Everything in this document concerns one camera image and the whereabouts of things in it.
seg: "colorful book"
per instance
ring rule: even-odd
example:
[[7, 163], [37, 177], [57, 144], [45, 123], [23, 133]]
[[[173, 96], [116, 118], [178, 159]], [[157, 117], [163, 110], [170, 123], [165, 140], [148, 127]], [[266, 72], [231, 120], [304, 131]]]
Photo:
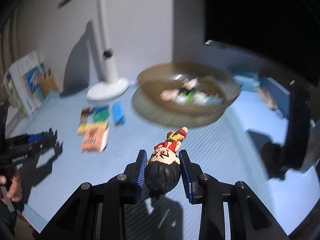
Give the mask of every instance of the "colorful book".
[[10, 73], [6, 73], [4, 75], [4, 81], [3, 81], [3, 85], [5, 88], [5, 91], [7, 93], [7, 96], [10, 100], [10, 102], [12, 103], [12, 105], [14, 105], [15, 107], [19, 108], [22, 110], [22, 112], [28, 116], [28, 111], [26, 110], [24, 104], [21, 101], [20, 95], [14, 85], [14, 82], [12, 80], [11, 74]]
[[81, 149], [87, 152], [102, 152], [108, 143], [109, 129], [101, 126], [90, 127], [84, 134]]
[[103, 131], [108, 128], [108, 106], [89, 106], [83, 108], [80, 116], [78, 134], [84, 134], [89, 128], [101, 127]]
[[43, 62], [36, 67], [29, 70], [22, 77], [22, 81], [28, 87], [31, 95], [36, 103], [37, 108], [39, 108], [44, 102], [45, 98], [42, 94], [39, 83], [44, 79], [45, 69]]
[[19, 106], [27, 117], [31, 117], [38, 109], [39, 104], [35, 101], [24, 75], [39, 65], [37, 51], [33, 51], [15, 61], [5, 74], [8, 81], [8, 90], [12, 101]]

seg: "person's hand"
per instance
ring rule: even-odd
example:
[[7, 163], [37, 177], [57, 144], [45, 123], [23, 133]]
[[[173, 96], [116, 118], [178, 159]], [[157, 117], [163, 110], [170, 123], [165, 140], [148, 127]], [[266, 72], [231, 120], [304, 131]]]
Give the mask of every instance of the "person's hand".
[[[5, 185], [6, 183], [7, 180], [5, 176], [0, 176], [0, 185]], [[7, 192], [7, 197], [13, 202], [19, 202], [22, 199], [21, 178], [17, 168], [14, 170], [12, 184]]]
[[177, 145], [176, 145], [174, 151], [177, 152], [180, 147], [181, 147], [181, 141], [177, 141]]

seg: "white lamp base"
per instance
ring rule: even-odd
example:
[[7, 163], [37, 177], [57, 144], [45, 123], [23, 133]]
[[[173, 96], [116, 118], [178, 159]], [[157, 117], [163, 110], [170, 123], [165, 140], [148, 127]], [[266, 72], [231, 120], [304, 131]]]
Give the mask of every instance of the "white lamp base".
[[89, 101], [101, 101], [117, 98], [122, 95], [129, 87], [129, 80], [120, 78], [116, 83], [100, 82], [89, 89], [87, 99]]

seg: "figurine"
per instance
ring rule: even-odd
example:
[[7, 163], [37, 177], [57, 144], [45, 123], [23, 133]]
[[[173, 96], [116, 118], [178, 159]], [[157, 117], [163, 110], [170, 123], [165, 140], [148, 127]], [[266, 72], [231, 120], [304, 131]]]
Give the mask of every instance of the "figurine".
[[150, 190], [150, 198], [159, 199], [160, 195], [173, 190], [180, 179], [180, 159], [176, 152], [186, 138], [188, 128], [167, 133], [167, 139], [154, 147], [145, 168], [145, 182]]
[[179, 95], [179, 90], [178, 89], [164, 90], [161, 93], [160, 98], [163, 101], [170, 101], [170, 100], [175, 99], [178, 95]]
[[186, 95], [196, 92], [196, 87], [198, 85], [198, 78], [194, 78], [189, 80], [186, 80], [183, 84], [183, 86], [180, 88], [180, 93], [185, 93]]

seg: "figurine head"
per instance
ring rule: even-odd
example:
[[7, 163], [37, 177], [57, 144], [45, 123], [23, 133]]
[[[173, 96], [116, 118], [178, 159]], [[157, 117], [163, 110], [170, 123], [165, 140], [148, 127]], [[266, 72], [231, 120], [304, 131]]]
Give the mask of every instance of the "figurine head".
[[149, 197], [159, 199], [160, 195], [173, 190], [180, 179], [180, 165], [175, 161], [171, 164], [151, 161], [144, 170]]
[[176, 162], [180, 165], [180, 159], [176, 156], [176, 154], [172, 150], [165, 147], [159, 147], [153, 152], [150, 159], [148, 159], [148, 163], [151, 162], [161, 162], [166, 164]]

